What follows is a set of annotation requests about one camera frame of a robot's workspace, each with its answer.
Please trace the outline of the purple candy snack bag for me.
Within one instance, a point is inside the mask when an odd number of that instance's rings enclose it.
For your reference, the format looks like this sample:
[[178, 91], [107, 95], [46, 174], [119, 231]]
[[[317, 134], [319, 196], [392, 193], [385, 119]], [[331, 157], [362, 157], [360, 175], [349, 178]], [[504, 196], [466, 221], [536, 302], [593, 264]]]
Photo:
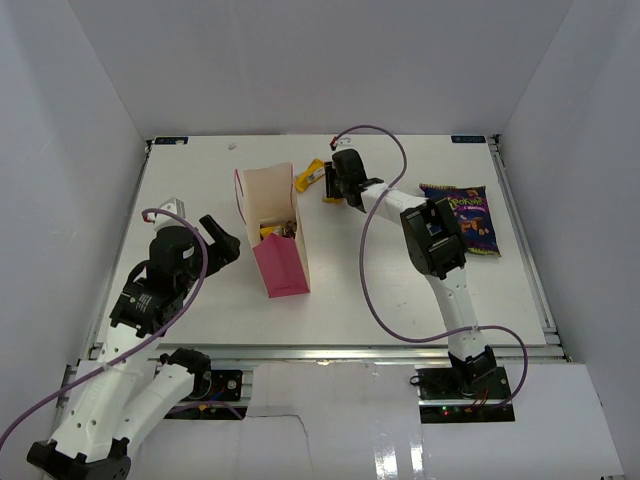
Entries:
[[470, 253], [501, 256], [485, 186], [420, 184], [419, 188], [426, 198], [448, 201]]

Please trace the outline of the yellow snack bar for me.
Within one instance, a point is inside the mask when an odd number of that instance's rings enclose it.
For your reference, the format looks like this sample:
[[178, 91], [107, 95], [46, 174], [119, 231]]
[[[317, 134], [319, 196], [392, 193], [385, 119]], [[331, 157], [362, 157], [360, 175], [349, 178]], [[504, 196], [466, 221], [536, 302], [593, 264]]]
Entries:
[[265, 240], [269, 235], [281, 236], [282, 233], [282, 225], [264, 226], [260, 228], [260, 237], [262, 240]]
[[327, 204], [341, 204], [343, 203], [344, 199], [342, 198], [330, 198], [330, 197], [323, 197], [322, 198], [322, 202], [323, 203], [327, 203]]
[[324, 161], [316, 158], [309, 164], [306, 170], [295, 177], [294, 187], [298, 193], [303, 193], [324, 176]]

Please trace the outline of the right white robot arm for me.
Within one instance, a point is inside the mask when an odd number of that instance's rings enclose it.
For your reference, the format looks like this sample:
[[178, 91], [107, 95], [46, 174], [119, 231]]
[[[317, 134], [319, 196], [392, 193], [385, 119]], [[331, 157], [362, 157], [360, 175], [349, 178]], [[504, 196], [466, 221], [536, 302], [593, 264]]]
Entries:
[[401, 228], [411, 264], [435, 295], [445, 326], [441, 336], [447, 340], [453, 390], [466, 399], [477, 397], [497, 364], [473, 307], [465, 272], [468, 248], [448, 201], [409, 195], [369, 177], [354, 149], [335, 152], [324, 171], [326, 197], [344, 200], [366, 215], [358, 267], [367, 306], [373, 303], [365, 278], [366, 240], [378, 216]]

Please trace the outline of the brown chocolate bar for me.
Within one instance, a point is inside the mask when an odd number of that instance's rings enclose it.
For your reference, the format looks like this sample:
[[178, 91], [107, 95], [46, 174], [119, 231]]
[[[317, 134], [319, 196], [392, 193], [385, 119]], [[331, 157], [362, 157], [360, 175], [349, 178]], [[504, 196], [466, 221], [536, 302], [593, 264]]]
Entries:
[[297, 222], [290, 220], [281, 225], [280, 235], [284, 238], [295, 238], [297, 232]]

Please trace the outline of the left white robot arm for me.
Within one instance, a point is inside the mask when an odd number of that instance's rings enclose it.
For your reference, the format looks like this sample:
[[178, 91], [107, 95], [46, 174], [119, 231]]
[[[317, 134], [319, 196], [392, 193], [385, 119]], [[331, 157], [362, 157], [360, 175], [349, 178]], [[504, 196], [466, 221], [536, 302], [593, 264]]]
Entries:
[[81, 391], [66, 418], [27, 454], [51, 479], [127, 478], [134, 453], [172, 408], [210, 390], [210, 358], [185, 348], [162, 355], [160, 372], [140, 393], [134, 388], [205, 279], [239, 258], [240, 241], [209, 215], [198, 227], [167, 210], [148, 209], [143, 218], [155, 237], [111, 311], [97, 366], [72, 382]]

